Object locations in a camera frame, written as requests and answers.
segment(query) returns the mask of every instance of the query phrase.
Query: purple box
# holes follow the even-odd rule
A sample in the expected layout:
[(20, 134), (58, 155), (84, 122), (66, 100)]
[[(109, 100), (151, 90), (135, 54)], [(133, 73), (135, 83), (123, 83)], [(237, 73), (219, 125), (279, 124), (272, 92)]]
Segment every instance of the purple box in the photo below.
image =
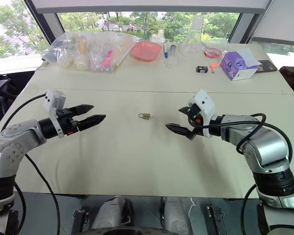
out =
[(248, 67), (244, 58), (236, 51), (231, 51), (224, 55), (221, 67), (231, 80), (251, 78), (258, 69), (258, 65)]

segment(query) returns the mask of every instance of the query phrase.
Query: plastic container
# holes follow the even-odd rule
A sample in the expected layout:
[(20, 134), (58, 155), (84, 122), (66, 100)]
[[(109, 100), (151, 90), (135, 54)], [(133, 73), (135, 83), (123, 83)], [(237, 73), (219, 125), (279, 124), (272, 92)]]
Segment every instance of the plastic container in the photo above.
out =
[(192, 28), (188, 32), (185, 41), (181, 47), (181, 53), (185, 56), (194, 57), (199, 55), (201, 49), (201, 28), (204, 24), (204, 18), (194, 15)]
[(153, 61), (160, 51), (160, 45), (149, 41), (140, 41), (132, 48), (131, 54), (139, 60)]

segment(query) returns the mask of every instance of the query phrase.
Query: orange object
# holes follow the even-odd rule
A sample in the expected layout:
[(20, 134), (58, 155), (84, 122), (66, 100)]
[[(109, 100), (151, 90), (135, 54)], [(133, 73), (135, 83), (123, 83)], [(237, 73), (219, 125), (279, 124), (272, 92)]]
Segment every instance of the orange object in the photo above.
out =
[(131, 54), (139, 60), (153, 61), (160, 51), (160, 45), (149, 41), (140, 41), (132, 48)]
[(209, 67), (210, 67), (212, 70), (214, 70), (214, 69), (216, 69), (217, 67), (219, 67), (219, 65), (220, 65), (220, 63), (219, 63), (218, 61), (215, 61), (215, 62), (211, 63), (211, 64), (209, 65)]

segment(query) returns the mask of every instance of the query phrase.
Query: white table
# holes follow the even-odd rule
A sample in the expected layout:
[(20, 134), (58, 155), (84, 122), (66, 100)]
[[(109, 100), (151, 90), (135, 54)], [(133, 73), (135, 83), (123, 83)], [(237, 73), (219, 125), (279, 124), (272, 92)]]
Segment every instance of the white table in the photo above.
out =
[[(138, 63), (130, 56), (124, 62), (130, 61)], [(161, 72), (157, 65), (154, 64), (155, 74)], [(190, 127), (186, 116), (178, 112), (178, 109), (186, 106), (193, 91), (201, 88), (213, 90), (209, 95), (220, 115), (265, 113), (268, 123), (276, 125), (289, 136), (294, 149), (294, 94), (285, 94), (290, 88), (277, 73), (261, 74), (263, 82), (253, 77), (246, 81), (229, 82), (225, 87), (218, 84), (226, 84), (229, 80), (217, 76), (217, 73), (215, 77), (206, 74), (205, 85), (197, 83), (190, 86), (189, 81), (194, 80), (194, 77), (184, 76), (180, 80), (176, 77), (172, 82), (174, 86), (167, 86), (166, 90), (166, 86), (162, 86), (164, 83), (159, 82), (160, 88), (154, 92), (151, 89), (156, 84), (152, 81), (155, 82), (156, 79), (147, 81), (143, 79), (146, 75), (141, 73), (141, 76), (136, 77), (137, 82), (132, 84), (129, 81), (134, 79), (133, 76), (126, 77), (120, 72), (123, 66), (124, 64), (113, 74), (60, 72), (53, 66), (46, 66), (36, 71), (29, 85), (0, 122), (1, 129), (19, 105), (44, 93), (45, 86), (65, 93), (65, 107), (79, 104), (95, 106), (89, 113), (76, 119), (81, 120), (93, 114), (107, 115), (96, 127), (62, 139), (52, 138), (47, 144), (29, 152), (54, 192), (244, 197), (254, 181), (243, 156), (236, 152), (235, 146), (218, 137), (206, 139), (197, 136), (194, 141), (189, 141), (165, 127), (166, 123)], [(150, 66), (149, 70), (153, 72), (151, 64), (146, 66)], [(217, 81), (216, 86), (212, 84), (213, 79)], [(265, 85), (261, 84), (266, 84), (266, 79), (275, 80), (276, 86), (268, 86), (270, 89), (265, 92)], [(124, 91), (118, 89), (115, 83), (123, 86)], [(139, 113), (151, 113), (155, 118), (143, 120), (137, 117)], [(40, 99), (25, 106), (12, 119), (11, 124), (46, 117), (43, 99)], [(294, 174), (294, 157), (291, 169)], [(23, 191), (48, 192), (26, 159), (20, 165), (16, 181)], [(257, 194), (254, 192), (251, 197), (257, 197)]]

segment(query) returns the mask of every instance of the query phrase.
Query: pen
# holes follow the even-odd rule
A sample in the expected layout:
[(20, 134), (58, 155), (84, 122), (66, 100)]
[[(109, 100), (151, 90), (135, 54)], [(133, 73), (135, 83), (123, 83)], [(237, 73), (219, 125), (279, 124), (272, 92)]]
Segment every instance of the pen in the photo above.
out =
[(168, 57), (167, 42), (164, 42), (164, 43), (163, 43), (163, 51), (164, 51), (164, 53), (165, 53), (165, 57), (167, 58), (167, 57)]

